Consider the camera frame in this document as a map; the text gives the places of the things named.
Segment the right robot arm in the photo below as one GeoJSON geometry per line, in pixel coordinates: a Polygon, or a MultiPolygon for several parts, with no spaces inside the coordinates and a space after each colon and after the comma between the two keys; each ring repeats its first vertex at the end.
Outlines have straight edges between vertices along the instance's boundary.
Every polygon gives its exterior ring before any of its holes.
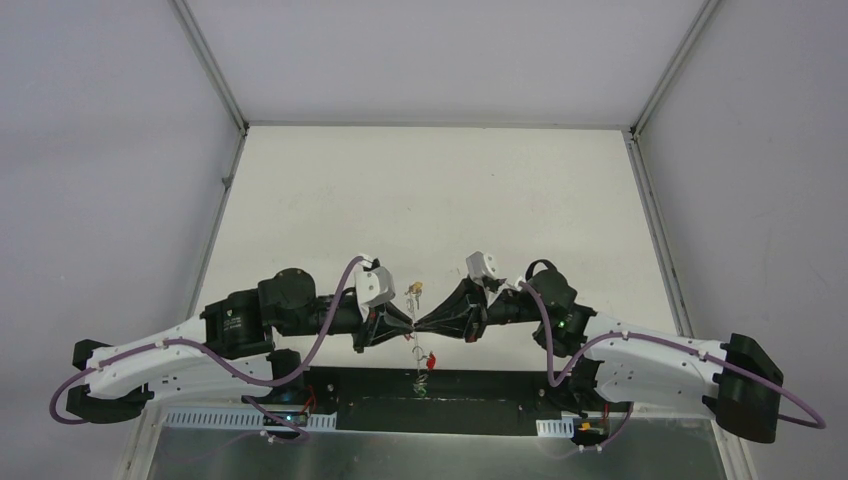
{"type": "Polygon", "coordinates": [[[473,343],[493,326],[534,323],[546,353],[546,392],[585,415],[634,403],[709,414],[724,430],[756,443],[776,439],[783,373],[752,338],[724,342],[639,327],[577,302],[577,292],[547,259],[514,283],[489,255],[467,260],[468,275],[416,331],[473,343]]]}

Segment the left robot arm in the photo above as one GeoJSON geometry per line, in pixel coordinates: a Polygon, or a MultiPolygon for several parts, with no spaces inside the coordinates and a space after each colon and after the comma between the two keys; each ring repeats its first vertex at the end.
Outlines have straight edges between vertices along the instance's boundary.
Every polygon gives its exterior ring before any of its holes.
{"type": "Polygon", "coordinates": [[[50,414],[69,425],[112,424],[137,418],[148,405],[191,397],[271,395],[293,404],[327,336],[348,335],[361,353],[412,333],[394,295],[380,266],[349,266],[332,295],[319,295],[307,272],[282,270],[141,340],[77,342],[78,372],[53,395],[50,414]]]}

